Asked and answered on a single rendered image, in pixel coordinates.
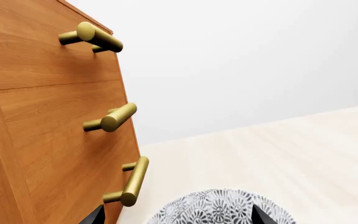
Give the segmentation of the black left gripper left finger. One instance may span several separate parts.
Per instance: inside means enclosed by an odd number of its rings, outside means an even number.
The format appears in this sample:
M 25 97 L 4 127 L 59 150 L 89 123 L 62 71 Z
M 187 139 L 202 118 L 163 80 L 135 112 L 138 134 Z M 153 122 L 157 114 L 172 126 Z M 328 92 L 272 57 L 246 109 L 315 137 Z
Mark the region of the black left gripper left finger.
M 80 224 L 104 224 L 105 211 L 104 205 L 98 206 L 93 212 L 86 216 Z

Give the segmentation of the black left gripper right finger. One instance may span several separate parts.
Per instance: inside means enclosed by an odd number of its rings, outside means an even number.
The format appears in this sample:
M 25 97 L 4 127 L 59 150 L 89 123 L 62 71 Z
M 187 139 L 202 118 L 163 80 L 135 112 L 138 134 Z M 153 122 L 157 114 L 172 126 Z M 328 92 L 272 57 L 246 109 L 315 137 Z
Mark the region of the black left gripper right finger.
M 252 207 L 251 220 L 252 224 L 278 224 L 257 205 Z

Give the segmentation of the grey floral patterned plate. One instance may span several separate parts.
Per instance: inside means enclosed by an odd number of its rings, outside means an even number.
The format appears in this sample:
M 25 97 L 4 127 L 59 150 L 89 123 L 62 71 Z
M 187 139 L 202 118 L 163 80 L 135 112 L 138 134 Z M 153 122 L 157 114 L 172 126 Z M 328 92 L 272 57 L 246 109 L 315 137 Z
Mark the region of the grey floral patterned plate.
M 277 224 L 300 224 L 267 197 L 237 189 L 211 189 L 185 195 L 164 205 L 146 224 L 253 224 L 254 205 Z

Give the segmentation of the wooden drawer cabinet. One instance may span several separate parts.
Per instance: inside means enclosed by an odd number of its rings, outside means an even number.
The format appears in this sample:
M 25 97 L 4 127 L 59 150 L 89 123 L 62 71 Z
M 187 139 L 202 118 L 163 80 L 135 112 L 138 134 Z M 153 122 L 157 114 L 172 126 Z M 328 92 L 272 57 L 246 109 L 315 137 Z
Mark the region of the wooden drawer cabinet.
M 59 42 L 81 22 L 68 0 L 0 0 L 0 224 L 78 224 L 139 157 L 132 121 L 83 130 L 127 96 L 116 53 Z

